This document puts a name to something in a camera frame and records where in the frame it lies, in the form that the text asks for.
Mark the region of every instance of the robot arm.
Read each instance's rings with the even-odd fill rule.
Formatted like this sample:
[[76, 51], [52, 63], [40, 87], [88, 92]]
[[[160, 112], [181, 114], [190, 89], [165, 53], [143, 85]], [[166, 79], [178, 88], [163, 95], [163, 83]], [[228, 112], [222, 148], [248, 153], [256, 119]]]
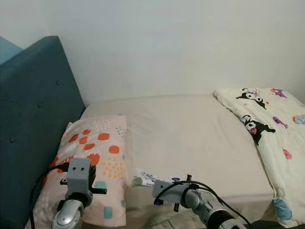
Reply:
[[[170, 185], [172, 184], [164, 181], [155, 181], [152, 195], [157, 198]], [[156, 204], [161, 205], [163, 201], [175, 203], [175, 211], [178, 211], [179, 204], [191, 208], [208, 229], [246, 229], [210, 192], [192, 189], [190, 183], [179, 184], [167, 190]]]
[[61, 185], [67, 185], [66, 199], [58, 206], [53, 218], [52, 229], [80, 229], [84, 208], [89, 206], [93, 193], [106, 194], [107, 189], [92, 188], [95, 179], [95, 166], [87, 158], [73, 159], [68, 168], [67, 179]]

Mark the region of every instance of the silver robot arm segment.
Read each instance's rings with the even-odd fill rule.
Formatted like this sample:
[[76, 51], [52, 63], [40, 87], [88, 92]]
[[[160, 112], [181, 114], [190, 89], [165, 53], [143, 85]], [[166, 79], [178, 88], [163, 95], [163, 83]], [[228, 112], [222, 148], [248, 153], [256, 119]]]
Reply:
[[[155, 181], [152, 195], [156, 198], [170, 185], [172, 184], [164, 181]], [[246, 229], [210, 192], [190, 189], [190, 183], [176, 185], [167, 190], [159, 197], [157, 205], [161, 205], [163, 201], [175, 203], [175, 211], [178, 211], [179, 204], [191, 208], [208, 229]]]
[[81, 229], [84, 206], [79, 200], [69, 199], [53, 218], [52, 229]]

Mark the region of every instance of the white wall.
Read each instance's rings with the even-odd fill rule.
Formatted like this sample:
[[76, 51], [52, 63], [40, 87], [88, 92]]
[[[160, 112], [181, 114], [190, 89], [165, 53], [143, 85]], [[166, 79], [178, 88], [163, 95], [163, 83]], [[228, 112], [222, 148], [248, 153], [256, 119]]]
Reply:
[[0, 0], [0, 36], [25, 49], [49, 35], [36, 0]]
[[303, 0], [37, 0], [86, 104], [224, 87], [305, 102]]

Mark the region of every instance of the orange polka dot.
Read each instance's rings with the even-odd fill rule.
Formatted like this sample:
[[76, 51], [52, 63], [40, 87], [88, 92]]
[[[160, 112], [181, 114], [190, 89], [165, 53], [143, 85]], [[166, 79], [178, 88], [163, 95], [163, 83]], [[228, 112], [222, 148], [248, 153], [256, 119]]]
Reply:
[[75, 134], [72, 136], [72, 138], [69, 140], [69, 143], [75, 141], [78, 138], [78, 134]]
[[42, 182], [42, 186], [44, 186], [46, 183], [47, 183], [47, 180], [48, 180], [48, 176], [46, 176]]
[[97, 137], [98, 140], [108, 140], [110, 137], [110, 134], [108, 133], [100, 133]]
[[66, 159], [64, 159], [62, 162], [66, 163], [66, 162], [70, 162], [72, 159], [74, 158], [74, 155], [67, 157]]
[[87, 158], [89, 158], [91, 160], [91, 165], [95, 166], [98, 164], [99, 160], [100, 160], [100, 155], [98, 154], [90, 154], [89, 156], [87, 156]]
[[85, 144], [87, 142], [88, 137], [83, 137], [79, 140], [80, 144]]
[[52, 161], [52, 163], [50, 164], [49, 168], [52, 168], [52, 167], [56, 166], [56, 162], [57, 162], [58, 160], [59, 160], [59, 158], [56, 157], [56, 158]]
[[84, 146], [84, 150], [89, 150], [89, 149], [92, 149], [93, 147], [95, 147], [95, 144], [94, 144], [94, 143], [86, 144], [86, 145]]
[[88, 129], [87, 129], [87, 130], [84, 130], [83, 133], [82, 133], [82, 135], [88, 135], [88, 134], [90, 134], [90, 132], [91, 132], [91, 130], [88, 130]]
[[118, 146], [109, 147], [109, 153], [111, 153], [111, 154], [118, 154], [119, 151], [120, 151], [120, 148]]

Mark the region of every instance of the blue wall corner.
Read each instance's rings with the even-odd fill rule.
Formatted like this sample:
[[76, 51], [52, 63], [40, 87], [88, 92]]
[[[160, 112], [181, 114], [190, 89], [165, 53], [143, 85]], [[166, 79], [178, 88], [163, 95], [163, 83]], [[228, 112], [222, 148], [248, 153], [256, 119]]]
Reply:
[[0, 64], [8, 61], [23, 49], [0, 36]]

